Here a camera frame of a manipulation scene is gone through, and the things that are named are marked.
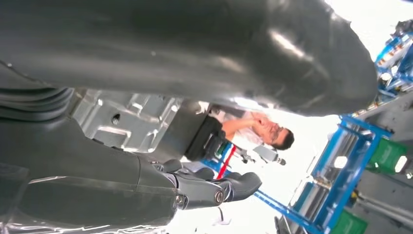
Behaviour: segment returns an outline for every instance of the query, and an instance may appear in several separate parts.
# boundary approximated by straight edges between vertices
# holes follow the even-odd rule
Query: blue metal rack
[[[348,161],[346,166],[340,171],[336,180],[333,182],[330,191],[320,209],[316,213],[315,218],[308,221],[303,217],[302,220],[295,221],[289,217],[290,209],[280,211],[287,218],[295,221],[308,232],[313,234],[327,234],[337,224],[337,221],[344,210],[352,191],[358,184],[361,174],[366,168],[372,155],[382,138],[390,138],[392,133],[355,119],[349,116],[342,116],[342,122],[339,129],[334,133],[330,142],[327,144],[319,162],[312,172],[312,176],[323,176],[326,168],[331,164],[337,156],[337,150],[342,143],[345,135],[356,136],[353,149],[347,156]],[[368,130],[367,135],[361,130]],[[306,199],[307,195],[302,194],[300,200]]]

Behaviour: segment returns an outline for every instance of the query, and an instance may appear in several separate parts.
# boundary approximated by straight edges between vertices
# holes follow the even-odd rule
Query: metal fastener
[[[224,193],[221,190],[218,190],[215,193],[215,202],[221,204],[224,201]]]
[[[182,197],[182,196],[176,196],[176,198],[175,198],[175,200],[176,200],[176,203],[178,203],[178,204],[183,204],[184,203],[184,197]]]

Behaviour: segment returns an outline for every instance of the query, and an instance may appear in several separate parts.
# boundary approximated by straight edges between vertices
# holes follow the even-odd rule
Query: man's hand
[[[268,126],[271,121],[268,119],[266,114],[263,113],[251,113],[252,117],[262,126]]]

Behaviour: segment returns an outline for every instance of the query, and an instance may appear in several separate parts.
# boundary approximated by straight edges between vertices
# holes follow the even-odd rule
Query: eyeglasses
[[[283,128],[283,127],[279,127],[279,128],[274,132],[274,135],[273,135],[273,137],[272,137],[272,141],[273,141],[273,142],[278,138],[278,136],[280,135],[280,132],[281,132],[282,130],[284,130],[284,128]]]

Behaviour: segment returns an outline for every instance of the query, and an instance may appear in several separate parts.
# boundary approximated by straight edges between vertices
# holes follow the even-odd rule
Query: metal rod
[[[387,218],[401,222],[402,224],[413,227],[413,213],[399,207],[394,207],[381,201],[359,195],[357,204],[367,210],[378,212]]]

